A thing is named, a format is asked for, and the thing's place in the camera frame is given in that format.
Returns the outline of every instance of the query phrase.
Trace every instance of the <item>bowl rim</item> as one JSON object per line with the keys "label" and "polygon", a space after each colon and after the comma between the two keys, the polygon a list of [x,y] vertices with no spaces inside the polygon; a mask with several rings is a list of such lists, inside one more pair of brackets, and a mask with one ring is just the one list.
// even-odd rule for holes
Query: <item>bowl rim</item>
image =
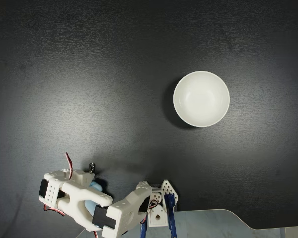
{"label": "bowl rim", "polygon": [[[176,92],[178,86],[180,85],[180,83],[181,83],[186,77],[188,77],[189,75],[194,74],[194,73],[207,73],[207,74],[212,74],[212,75],[214,75],[216,78],[218,78],[218,79],[223,83],[223,85],[225,86],[225,88],[226,88],[226,90],[227,90],[227,94],[228,94],[228,106],[227,106],[227,109],[226,109],[225,113],[223,114],[223,116],[222,116],[219,120],[217,120],[215,123],[212,123],[212,124],[209,124],[209,125],[194,125],[194,124],[192,124],[192,123],[187,122],[185,119],[183,119],[182,116],[181,116],[181,115],[179,114],[179,112],[177,111],[177,108],[176,108],[176,106],[175,106],[175,102],[174,102],[174,101],[175,101],[175,100],[174,100],[174,99],[175,99],[175,92]],[[220,77],[218,77],[216,74],[211,73],[211,72],[208,72],[208,71],[194,71],[194,72],[192,72],[192,73],[189,73],[189,74],[185,75],[185,76],[178,82],[178,84],[177,84],[177,86],[175,87],[174,92],[173,92],[173,106],[174,106],[174,109],[175,109],[175,111],[177,112],[178,116],[179,116],[182,120],[184,120],[186,123],[188,123],[189,125],[192,125],[192,126],[195,126],[195,127],[208,127],[208,126],[211,126],[211,125],[214,125],[214,124],[218,123],[218,122],[219,122],[220,120],[222,120],[223,117],[226,115],[226,113],[227,113],[227,111],[228,111],[228,108],[229,108],[229,105],[230,105],[230,95],[229,95],[229,91],[228,91],[227,85],[226,85],[226,84],[224,83],[224,81],[223,81]]]}

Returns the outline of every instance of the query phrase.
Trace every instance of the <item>white bowl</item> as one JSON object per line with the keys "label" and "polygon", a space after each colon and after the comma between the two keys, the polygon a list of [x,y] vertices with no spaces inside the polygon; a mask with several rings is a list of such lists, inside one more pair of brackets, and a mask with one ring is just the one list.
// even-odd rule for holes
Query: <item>white bowl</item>
{"label": "white bowl", "polygon": [[214,125],[228,110],[228,88],[223,80],[213,73],[189,73],[176,86],[173,104],[186,123],[197,127]]}

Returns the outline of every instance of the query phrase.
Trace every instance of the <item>black table surface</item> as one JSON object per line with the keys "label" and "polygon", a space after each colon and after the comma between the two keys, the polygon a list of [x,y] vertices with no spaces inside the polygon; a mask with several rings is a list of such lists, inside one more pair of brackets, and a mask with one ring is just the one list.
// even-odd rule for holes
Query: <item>black table surface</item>
{"label": "black table surface", "polygon": [[[198,70],[230,92],[205,128],[172,102]],[[0,237],[80,232],[38,199],[64,152],[114,201],[169,179],[179,211],[298,226],[298,2],[0,1]]]}

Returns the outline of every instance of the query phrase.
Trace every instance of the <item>metal ring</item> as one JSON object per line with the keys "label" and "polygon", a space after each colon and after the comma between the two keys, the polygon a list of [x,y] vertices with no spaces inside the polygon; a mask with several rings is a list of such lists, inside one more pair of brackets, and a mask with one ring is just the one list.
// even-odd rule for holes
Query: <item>metal ring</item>
{"label": "metal ring", "polygon": [[93,173],[95,171],[95,163],[90,163],[89,164],[89,173]]}

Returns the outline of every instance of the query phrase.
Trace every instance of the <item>white plastic part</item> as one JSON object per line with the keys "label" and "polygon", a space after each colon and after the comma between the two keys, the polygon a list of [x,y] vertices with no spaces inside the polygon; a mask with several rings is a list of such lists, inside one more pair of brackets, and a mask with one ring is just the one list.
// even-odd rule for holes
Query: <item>white plastic part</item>
{"label": "white plastic part", "polygon": [[219,122],[229,107],[228,88],[217,75],[197,71],[180,80],[173,94],[173,104],[186,123],[205,127]]}
{"label": "white plastic part", "polygon": [[[69,174],[69,170],[54,171],[45,174],[44,179],[49,181],[49,186],[45,197],[39,196],[39,200],[73,217],[78,224],[85,227],[88,231],[102,230],[92,223],[93,217],[85,208],[84,201],[92,200],[100,206],[107,207],[112,204],[112,197],[94,188],[88,187],[94,178],[94,174],[85,173],[82,170],[74,170],[71,180],[68,179]],[[58,193],[57,189],[65,192],[65,197],[56,199]],[[52,194],[55,196],[53,196],[53,199],[50,201],[49,197],[51,197]]]}
{"label": "white plastic part", "polygon": [[156,200],[158,203],[162,202],[162,206],[158,204],[156,207],[148,208],[148,226],[149,227],[166,227],[168,226],[167,207],[161,188],[152,188],[150,195],[150,202]]}
{"label": "white plastic part", "polygon": [[162,185],[161,185],[161,189],[163,191],[163,194],[174,194],[174,199],[175,199],[175,204],[177,204],[178,200],[179,200],[179,196],[178,194],[175,192],[174,188],[171,186],[170,182],[168,180],[164,180]]}
{"label": "white plastic part", "polygon": [[167,211],[160,205],[157,205],[156,207],[150,209],[148,213],[148,226],[149,227],[168,226]]}
{"label": "white plastic part", "polygon": [[106,216],[116,220],[116,226],[115,229],[104,226],[102,236],[117,238],[137,226],[146,217],[146,212],[139,212],[139,208],[150,195],[151,186],[143,181],[125,199],[108,207]]}

